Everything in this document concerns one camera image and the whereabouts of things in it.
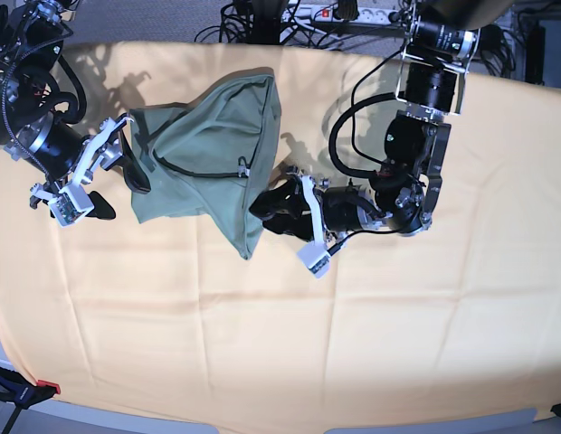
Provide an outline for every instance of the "yellow fabric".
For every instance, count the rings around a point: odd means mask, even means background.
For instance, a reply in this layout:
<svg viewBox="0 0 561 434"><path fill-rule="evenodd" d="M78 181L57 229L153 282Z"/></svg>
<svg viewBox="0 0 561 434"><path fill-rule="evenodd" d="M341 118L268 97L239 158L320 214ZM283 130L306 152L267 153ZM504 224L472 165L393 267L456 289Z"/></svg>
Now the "yellow fabric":
<svg viewBox="0 0 561 434"><path fill-rule="evenodd" d="M304 49L122 43L68 51L90 110L198 98L240 70L274 70L278 162L334 173L330 126L378 59ZM397 65L359 97L394 88ZM382 155L398 106L359 115ZM561 401L561 92L472 75L430 231L359 236L329 274L266 233L251 261L210 217L138 225L118 212L62 230L28 208L41 175L0 153L0 336L63 401L246 434L455 420ZM348 127L340 152L352 165ZM341 176L334 176L343 182Z"/></svg>

